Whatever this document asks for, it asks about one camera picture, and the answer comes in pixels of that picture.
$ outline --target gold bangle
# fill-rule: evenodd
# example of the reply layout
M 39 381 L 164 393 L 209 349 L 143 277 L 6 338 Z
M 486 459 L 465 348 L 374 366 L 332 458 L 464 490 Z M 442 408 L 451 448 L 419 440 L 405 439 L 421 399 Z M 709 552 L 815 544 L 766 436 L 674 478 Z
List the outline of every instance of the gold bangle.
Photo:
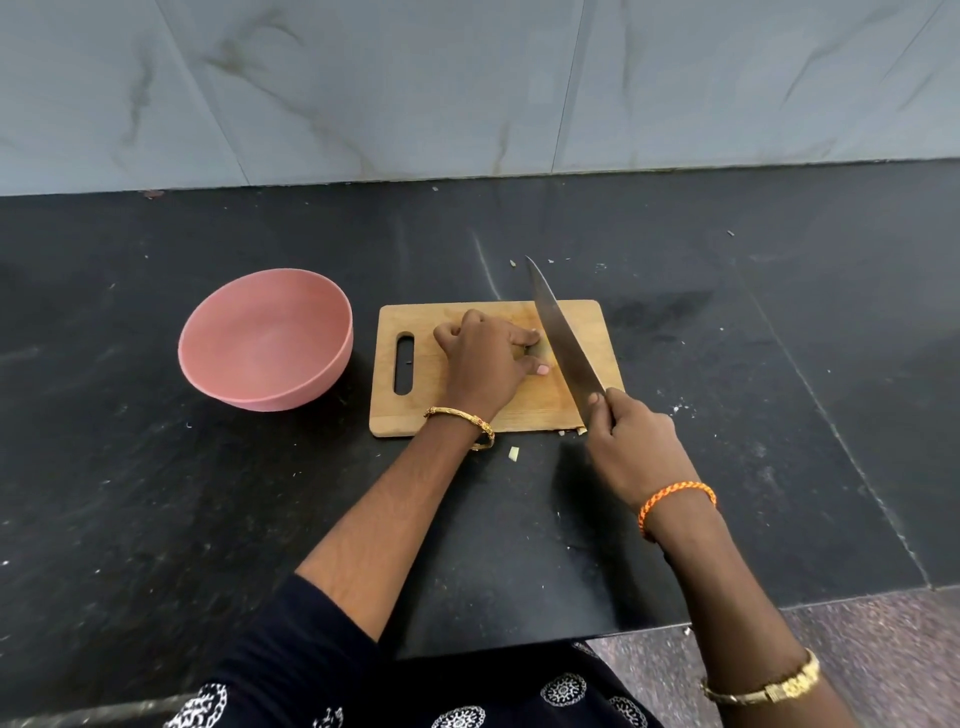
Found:
M 430 417 L 430 415 L 454 415 L 455 417 L 464 418 L 465 420 L 467 420 L 467 422 L 477 425 L 480 429 L 486 432 L 487 437 L 490 438 L 490 441 L 488 443 L 473 443 L 473 445 L 470 446 L 470 449 L 480 450 L 480 449 L 490 449 L 493 447 L 493 440 L 496 437 L 493 434 L 493 428 L 490 427 L 487 423 L 485 423 L 476 415 L 471 415 L 468 412 L 464 412 L 463 410 L 460 410 L 460 409 L 453 409 L 453 407 L 430 407 L 430 409 L 428 409 L 426 412 L 423 413 L 423 417 L 425 418 Z
M 806 651 L 806 664 L 793 677 L 788 677 L 779 683 L 764 685 L 756 692 L 746 692 L 742 695 L 724 695 L 714 692 L 707 687 L 707 678 L 700 684 L 701 690 L 708 700 L 719 705 L 757 705 L 759 703 L 779 703 L 782 700 L 793 700 L 806 695 L 820 682 L 820 661 L 810 650 Z

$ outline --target cutting board handle slot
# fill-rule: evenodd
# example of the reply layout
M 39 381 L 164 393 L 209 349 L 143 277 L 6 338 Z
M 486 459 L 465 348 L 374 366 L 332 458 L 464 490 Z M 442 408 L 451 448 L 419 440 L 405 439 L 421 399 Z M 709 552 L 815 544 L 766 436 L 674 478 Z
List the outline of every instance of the cutting board handle slot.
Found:
M 396 335 L 394 356 L 394 394 L 409 395 L 414 388 L 414 335 L 401 331 Z

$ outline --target white wall tile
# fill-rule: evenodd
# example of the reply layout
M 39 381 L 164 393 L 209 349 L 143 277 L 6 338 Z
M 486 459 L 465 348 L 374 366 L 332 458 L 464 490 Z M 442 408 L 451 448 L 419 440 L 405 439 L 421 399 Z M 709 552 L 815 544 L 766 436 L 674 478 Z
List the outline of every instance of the white wall tile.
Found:
M 581 0 L 159 0 L 251 183 L 548 172 Z
M 871 101 L 831 160 L 960 157 L 960 3 L 938 6 Z
M 830 159 L 937 4 L 588 0 L 555 169 Z
M 244 182 L 153 0 L 0 3 L 0 194 Z

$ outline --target pink bowl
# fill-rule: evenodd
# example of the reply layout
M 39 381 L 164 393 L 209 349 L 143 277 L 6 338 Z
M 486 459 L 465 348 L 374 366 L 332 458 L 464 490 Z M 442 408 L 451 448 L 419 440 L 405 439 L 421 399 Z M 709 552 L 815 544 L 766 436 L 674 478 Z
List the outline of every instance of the pink bowl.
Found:
M 275 268 L 207 296 L 183 326 L 178 355 L 204 394 L 276 412 L 328 390 L 352 349 L 353 312 L 340 287 L 318 273 Z

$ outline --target left hand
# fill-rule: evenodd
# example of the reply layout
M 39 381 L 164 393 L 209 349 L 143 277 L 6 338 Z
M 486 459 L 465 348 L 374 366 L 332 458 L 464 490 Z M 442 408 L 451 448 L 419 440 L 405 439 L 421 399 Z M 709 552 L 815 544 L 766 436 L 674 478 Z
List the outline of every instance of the left hand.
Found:
M 489 422 L 514 398 L 527 375 L 544 376 L 550 367 L 529 354 L 514 359 L 511 346 L 529 347 L 540 332 L 520 328 L 476 309 L 464 314 L 459 326 L 446 322 L 433 330 L 446 353 L 449 377 L 442 406 L 453 407 Z

